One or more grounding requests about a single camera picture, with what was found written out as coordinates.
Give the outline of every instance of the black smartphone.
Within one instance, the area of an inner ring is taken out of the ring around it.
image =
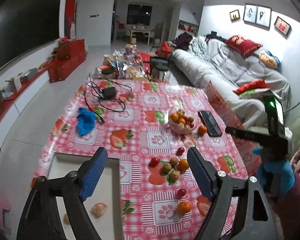
[[[207,127],[210,136],[219,137],[222,135],[220,127],[210,111],[199,111],[198,115],[204,125]]]

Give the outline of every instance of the window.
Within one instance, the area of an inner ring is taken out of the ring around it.
[[[152,6],[129,4],[127,24],[150,25]]]

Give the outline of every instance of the tiled floor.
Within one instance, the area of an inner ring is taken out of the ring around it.
[[[89,73],[103,61],[103,55],[124,48],[125,42],[115,41],[111,47],[89,47],[86,61],[65,81],[47,82],[29,102],[8,133],[0,153],[0,195],[11,203],[6,224],[11,228],[10,239],[16,239],[19,219],[29,194],[34,170],[53,124],[67,102]],[[137,44],[140,51],[149,52],[151,46]],[[170,68],[170,83],[191,85],[175,66]]]

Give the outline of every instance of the gloved hand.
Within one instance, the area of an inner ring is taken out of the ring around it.
[[[261,148],[253,150],[254,154],[260,155]],[[294,174],[288,160],[281,160],[279,162],[268,162],[260,165],[257,170],[257,179],[262,186],[266,185],[266,172],[281,175],[278,200],[282,200],[284,196],[292,189],[294,185]]]

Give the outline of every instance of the purple sleeve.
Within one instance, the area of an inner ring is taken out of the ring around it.
[[[300,233],[300,176],[295,173],[295,183],[283,200],[273,208],[279,215],[285,239],[299,239]]]

